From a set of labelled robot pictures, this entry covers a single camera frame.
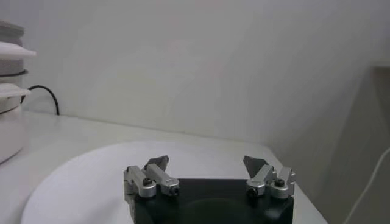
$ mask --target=screw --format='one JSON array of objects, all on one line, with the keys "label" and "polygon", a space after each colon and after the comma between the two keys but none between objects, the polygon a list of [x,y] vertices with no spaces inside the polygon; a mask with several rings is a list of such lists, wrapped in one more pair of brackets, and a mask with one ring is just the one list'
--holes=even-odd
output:
[{"label": "screw", "polygon": [[171,193],[172,196],[178,196],[180,191],[177,187],[175,187],[175,188],[171,188],[171,190],[169,190],[169,193]]},{"label": "screw", "polygon": [[152,183],[152,180],[150,179],[150,178],[145,178],[143,181],[142,181],[142,184],[143,184],[143,186],[147,186],[147,185],[149,185],[149,184],[151,184]]},{"label": "screw", "polygon": [[278,178],[278,179],[275,180],[275,186],[277,186],[277,187],[284,187],[285,186],[285,181],[283,179]]}]

